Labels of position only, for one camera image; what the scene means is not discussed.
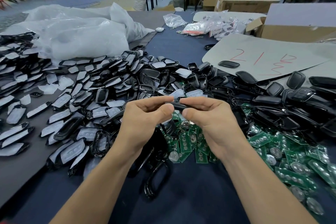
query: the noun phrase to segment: forearm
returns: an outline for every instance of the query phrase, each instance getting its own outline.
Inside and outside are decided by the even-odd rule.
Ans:
[[[247,142],[221,161],[251,223],[317,224]]]
[[[50,224],[107,223],[133,161],[133,155],[113,145]]]

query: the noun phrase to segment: pile of key fobs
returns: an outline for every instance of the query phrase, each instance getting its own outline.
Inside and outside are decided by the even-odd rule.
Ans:
[[[330,163],[327,148],[320,144],[333,143],[336,138],[336,78],[313,76],[309,78],[312,86],[302,87],[305,75],[295,71],[287,81],[288,89],[284,89],[277,82],[258,82],[245,71],[233,76],[208,62],[183,67],[178,61],[148,55],[144,46],[113,58],[68,60],[54,67],[37,53],[24,54],[32,47],[34,37],[28,33],[0,38],[3,47],[16,44],[0,51],[1,81],[10,81],[1,86],[2,112],[17,101],[14,94],[45,84],[50,74],[58,78],[77,73],[76,82],[54,102],[41,103],[27,113],[27,107],[14,106],[13,110],[24,110],[15,111],[13,128],[1,131],[0,155],[9,147],[13,149],[2,156],[19,154],[28,147],[21,141],[33,128],[28,122],[16,125],[21,117],[30,119],[52,108],[55,114],[49,117],[40,137],[46,138],[46,145],[58,144],[59,148],[46,165],[50,170],[69,166],[69,176],[82,175],[92,159],[103,158],[113,145],[127,102],[172,95],[173,118],[157,126],[128,173],[128,177],[137,176],[141,170],[147,173],[141,193],[153,200],[172,174],[172,163],[184,162],[192,152],[197,163],[218,161],[201,128],[181,114],[187,106],[179,103],[180,98],[204,96],[230,104],[250,145],[313,214],[324,212],[313,198],[318,187],[314,176],[320,176],[336,197],[336,165]],[[232,61],[218,65],[239,67]],[[30,96],[38,98],[42,94],[32,92]],[[154,185],[153,179],[161,169],[165,175],[160,175],[161,182]]]

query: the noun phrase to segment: person's right hand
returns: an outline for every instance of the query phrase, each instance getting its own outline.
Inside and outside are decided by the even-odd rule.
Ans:
[[[228,103],[205,97],[181,98],[180,103],[195,108],[184,109],[182,116],[202,128],[205,140],[217,158],[222,159],[226,152],[246,145],[247,140]]]

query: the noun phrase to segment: red scribble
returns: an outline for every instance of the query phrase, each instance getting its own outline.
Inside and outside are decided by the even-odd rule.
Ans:
[[[259,74],[259,75],[282,75],[282,73],[280,73],[279,71],[276,71],[275,69],[280,69],[280,68],[283,68],[284,66],[282,65],[277,65],[277,64],[289,64],[289,63],[292,63],[288,60],[295,60],[297,59],[295,56],[292,56],[292,55],[288,55],[290,57],[293,57],[293,59],[284,59],[284,57],[286,57],[288,54],[286,54],[285,56],[283,56],[281,59],[280,59],[280,62],[276,62],[276,63],[273,63],[273,65],[277,66],[277,67],[274,67],[272,68],[271,70],[273,72],[276,72],[277,74]]]
[[[233,58],[231,58],[230,60],[240,60],[240,61],[246,61],[246,60],[243,60],[243,59],[234,59],[235,57],[238,57],[239,55],[242,55],[244,53],[244,50],[242,49],[237,49],[237,50],[241,50],[243,51],[241,54],[238,54],[237,56],[234,56]]]
[[[260,57],[258,57],[257,61],[256,61],[256,62],[254,62],[254,64],[253,64],[253,65],[257,64],[257,62],[259,61],[259,59],[262,57],[262,55],[263,55],[264,53],[265,53],[265,52],[263,52],[263,53],[260,55]]]

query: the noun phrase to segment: blue tablecloth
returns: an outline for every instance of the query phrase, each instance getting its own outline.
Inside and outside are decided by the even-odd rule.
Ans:
[[[194,16],[190,12],[176,14],[187,22],[191,22]],[[201,64],[206,53],[204,45],[214,44],[216,40],[207,36],[184,37],[176,33],[181,29],[182,27],[170,30],[165,26],[165,30],[158,33],[145,50],[149,55],[178,60],[183,66],[191,62]],[[331,161],[335,163],[336,148],[331,147],[329,154]],[[11,202],[8,214],[13,223],[48,223],[82,182],[82,177],[69,178],[67,170],[68,167],[54,172],[42,172],[34,177]],[[141,171],[135,178],[126,179],[110,223],[249,223],[230,177],[221,163],[196,164],[193,152],[184,163],[173,164],[170,180],[152,202],[139,193],[144,175]],[[336,201],[324,190],[326,185],[322,181],[318,183],[320,189],[316,199],[326,211],[325,216],[318,221],[336,223],[333,214],[336,212]]]

